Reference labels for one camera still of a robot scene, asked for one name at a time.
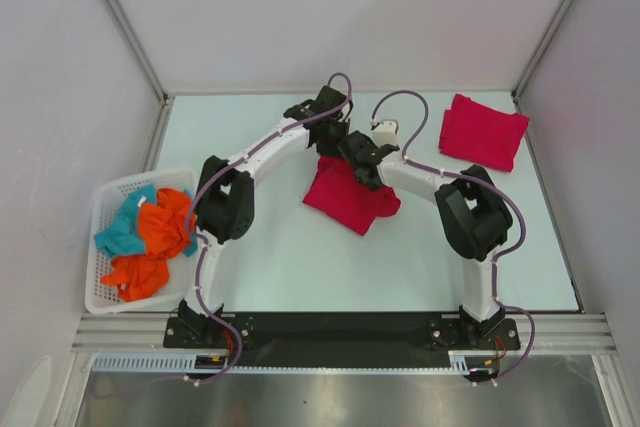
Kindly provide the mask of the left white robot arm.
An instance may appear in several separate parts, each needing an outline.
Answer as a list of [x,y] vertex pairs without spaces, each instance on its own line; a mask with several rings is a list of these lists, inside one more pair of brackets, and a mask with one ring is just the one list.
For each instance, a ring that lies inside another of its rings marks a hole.
[[200,241],[194,285],[180,302],[177,318],[197,345],[214,344],[227,328],[222,307],[206,304],[215,276],[213,254],[244,236],[255,217],[255,191],[279,165],[315,144],[341,139],[349,127],[352,94],[325,85],[314,99],[287,109],[264,137],[228,159],[209,157],[190,212],[196,215]]

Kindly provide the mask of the magenta t shirt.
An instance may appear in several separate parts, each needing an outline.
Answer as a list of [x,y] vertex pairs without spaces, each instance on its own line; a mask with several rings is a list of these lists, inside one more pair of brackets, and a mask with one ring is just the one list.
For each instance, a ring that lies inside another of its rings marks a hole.
[[507,114],[456,94],[444,113],[441,154],[501,172],[512,172],[529,126],[523,114]]
[[392,188],[383,186],[370,191],[357,182],[346,161],[325,156],[319,158],[302,202],[360,236],[369,231],[375,220],[392,217],[401,207]]

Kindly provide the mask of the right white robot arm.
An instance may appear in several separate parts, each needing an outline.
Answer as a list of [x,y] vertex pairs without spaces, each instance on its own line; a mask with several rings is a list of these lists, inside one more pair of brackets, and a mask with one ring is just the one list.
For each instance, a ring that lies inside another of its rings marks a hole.
[[355,131],[337,143],[356,180],[371,191],[391,187],[433,203],[445,238],[464,263],[459,308],[461,335],[473,348],[493,341],[505,317],[497,294],[497,249],[513,218],[486,170],[478,165],[452,173],[413,161],[393,144],[376,144]]

